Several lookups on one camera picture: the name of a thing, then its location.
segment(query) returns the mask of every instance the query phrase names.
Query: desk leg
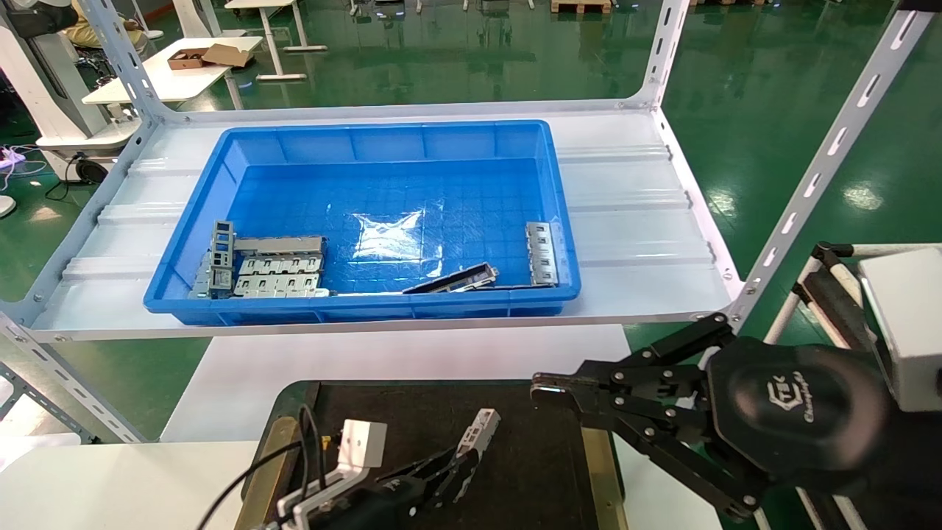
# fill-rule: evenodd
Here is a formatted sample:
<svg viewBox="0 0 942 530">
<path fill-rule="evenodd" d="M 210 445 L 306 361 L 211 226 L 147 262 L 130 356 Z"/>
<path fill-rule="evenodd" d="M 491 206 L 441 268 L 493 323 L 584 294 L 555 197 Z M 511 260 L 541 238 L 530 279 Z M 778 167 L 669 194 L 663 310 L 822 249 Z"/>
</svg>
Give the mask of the desk leg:
<svg viewBox="0 0 942 530">
<path fill-rule="evenodd" d="M 295 81 L 307 78 L 306 74 L 285 74 L 282 70 L 282 60 L 278 58 L 278 46 L 275 44 L 275 36 L 271 33 L 271 24 L 268 23 L 268 10 L 260 8 L 262 15 L 262 26 L 265 28 L 265 40 L 268 41 L 268 49 L 271 51 L 271 62 L 275 64 L 275 75 L 257 75 L 258 81 Z"/>
<path fill-rule="evenodd" d="M 245 107 L 242 105 L 242 96 L 238 93 L 238 85 L 232 71 L 226 70 L 223 77 L 226 79 L 226 87 L 229 88 L 229 96 L 233 98 L 233 107 L 235 107 L 235 110 L 242 110 Z"/>
<path fill-rule="evenodd" d="M 302 23 L 300 19 L 300 8 L 298 7 L 297 0 L 291 3 L 291 10 L 295 12 L 295 24 L 298 25 L 298 38 L 300 39 L 300 46 L 285 46 L 284 50 L 286 52 L 326 52 L 327 46 L 309 46 L 307 44 L 307 35 L 304 33 L 304 23 Z"/>
</svg>

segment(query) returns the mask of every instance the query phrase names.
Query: black cable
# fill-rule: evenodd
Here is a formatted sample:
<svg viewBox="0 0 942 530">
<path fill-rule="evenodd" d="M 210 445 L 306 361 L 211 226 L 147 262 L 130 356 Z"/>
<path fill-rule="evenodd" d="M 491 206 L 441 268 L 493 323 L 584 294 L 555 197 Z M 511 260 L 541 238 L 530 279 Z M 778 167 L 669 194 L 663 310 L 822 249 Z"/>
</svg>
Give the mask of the black cable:
<svg viewBox="0 0 942 530">
<path fill-rule="evenodd" d="M 300 449 L 301 453 L 305 455 L 304 461 L 307 462 L 306 452 L 304 451 L 303 445 L 301 445 L 301 442 L 299 441 L 292 441 L 291 443 L 276 449 L 268 455 L 259 458 L 257 462 L 250 465 L 246 471 L 236 477 L 235 480 L 232 481 L 232 483 L 229 484 L 229 486 L 227 486 L 226 489 L 224 489 L 222 493 L 219 494 L 219 497 L 217 497 L 216 500 L 213 501 L 213 504 L 209 506 L 209 509 L 206 510 L 206 514 L 203 515 L 203 520 L 200 521 L 200 524 L 196 527 L 196 530 L 204 530 L 206 525 L 209 524 L 209 520 L 213 518 L 213 514 L 216 513 L 216 510 L 218 510 L 222 505 L 222 501 L 225 501 L 226 497 L 228 497 L 229 494 L 233 492 L 233 489 L 236 489 L 236 487 L 241 484 L 243 480 L 248 478 L 248 476 L 252 473 L 258 471 L 258 469 L 265 464 L 268 464 L 270 461 L 274 460 L 280 455 L 283 455 L 284 453 L 287 453 L 288 451 L 291 451 L 292 449 Z"/>
<path fill-rule="evenodd" d="M 327 457 L 324 455 L 324 448 L 321 446 L 320 433 L 317 431 L 317 424 L 314 423 L 314 413 L 311 412 L 311 407 L 307 404 L 301 404 L 300 409 L 298 410 L 298 423 L 300 424 L 300 438 L 301 443 L 307 446 L 306 440 L 304 437 L 304 421 L 307 419 L 307 422 L 311 425 L 311 430 L 314 431 L 314 446 L 315 454 L 317 456 L 317 483 L 320 485 L 320 490 L 323 491 L 327 489 Z M 304 481 L 300 487 L 300 499 L 303 501 L 307 498 L 307 482 L 308 476 L 307 471 L 304 473 Z"/>
<path fill-rule="evenodd" d="M 59 181 L 56 183 L 55 186 L 53 186 L 52 188 L 50 188 L 49 190 L 47 190 L 46 193 L 43 194 L 43 195 L 45 196 L 45 198 L 49 199 L 50 201 L 62 202 L 62 201 L 65 200 L 66 197 L 69 196 L 69 168 L 71 168 L 71 167 L 72 167 L 72 164 L 73 164 L 76 160 L 78 160 L 78 159 L 79 159 L 79 156 L 76 155 L 76 156 L 72 157 L 72 159 L 69 160 L 69 163 L 66 164 L 66 166 L 65 166 L 65 180 L 59 180 Z M 59 198 L 57 198 L 57 199 L 54 199 L 53 197 L 50 197 L 49 195 L 50 195 L 53 191 L 55 191 L 56 188 L 58 188 L 59 186 L 62 186 L 63 183 L 65 184 L 65 193 L 62 193 L 62 196 L 59 197 Z"/>
</svg>

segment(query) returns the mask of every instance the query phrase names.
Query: person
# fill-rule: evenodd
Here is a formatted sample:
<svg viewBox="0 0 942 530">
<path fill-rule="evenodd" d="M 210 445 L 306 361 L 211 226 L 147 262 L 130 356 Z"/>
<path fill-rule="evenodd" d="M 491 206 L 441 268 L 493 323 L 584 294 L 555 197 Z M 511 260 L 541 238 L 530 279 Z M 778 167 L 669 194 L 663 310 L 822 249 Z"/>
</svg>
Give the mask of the person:
<svg viewBox="0 0 942 530">
<path fill-rule="evenodd" d="M 89 24 L 89 19 L 85 18 L 85 13 L 78 5 L 78 0 L 72 0 L 72 7 L 75 9 L 75 12 L 78 13 L 78 22 L 72 27 L 65 29 L 65 36 L 68 37 L 75 46 L 101 49 L 102 44 L 98 41 L 95 30 L 92 29 L 91 24 Z M 141 59 L 146 59 L 147 55 L 149 55 L 148 51 L 150 48 L 148 44 L 150 40 L 147 38 L 147 35 L 144 35 L 140 24 L 133 20 L 124 19 L 122 19 L 122 22 L 124 22 L 124 31 L 127 32 L 128 39 L 134 44 L 134 49 L 138 51 L 138 55 Z"/>
</svg>

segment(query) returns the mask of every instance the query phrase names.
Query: gripper logo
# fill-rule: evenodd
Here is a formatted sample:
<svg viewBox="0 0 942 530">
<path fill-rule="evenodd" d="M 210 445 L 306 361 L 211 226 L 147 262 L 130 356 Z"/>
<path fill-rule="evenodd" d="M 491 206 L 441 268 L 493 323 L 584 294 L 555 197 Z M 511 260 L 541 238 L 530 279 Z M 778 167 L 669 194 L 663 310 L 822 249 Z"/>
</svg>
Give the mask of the gripper logo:
<svg viewBox="0 0 942 530">
<path fill-rule="evenodd" d="M 808 382 L 804 379 L 802 373 L 798 371 L 792 372 L 791 377 L 791 381 L 788 381 L 788 377 L 785 375 L 773 375 L 771 377 L 771 381 L 766 384 L 766 388 L 769 390 L 769 401 L 782 407 L 782 410 L 785 411 L 804 404 L 804 420 L 808 423 L 814 423 L 815 408 Z"/>
</svg>

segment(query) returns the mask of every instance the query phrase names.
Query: blue plastic bin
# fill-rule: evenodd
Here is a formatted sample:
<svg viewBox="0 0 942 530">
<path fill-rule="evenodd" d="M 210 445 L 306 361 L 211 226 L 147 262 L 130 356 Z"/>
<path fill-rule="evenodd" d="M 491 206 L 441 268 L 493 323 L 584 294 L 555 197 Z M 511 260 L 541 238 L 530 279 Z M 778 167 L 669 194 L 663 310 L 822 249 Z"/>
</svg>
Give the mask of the blue plastic bin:
<svg viewBox="0 0 942 530">
<path fill-rule="evenodd" d="M 326 237 L 320 286 L 344 295 L 187 299 L 223 219 L 240 238 Z M 529 285 L 527 222 L 551 224 L 556 287 L 395 294 L 483 261 Z M 190 325 L 544 316 L 579 288 L 545 122 L 252 127 L 219 138 L 144 305 Z"/>
</svg>

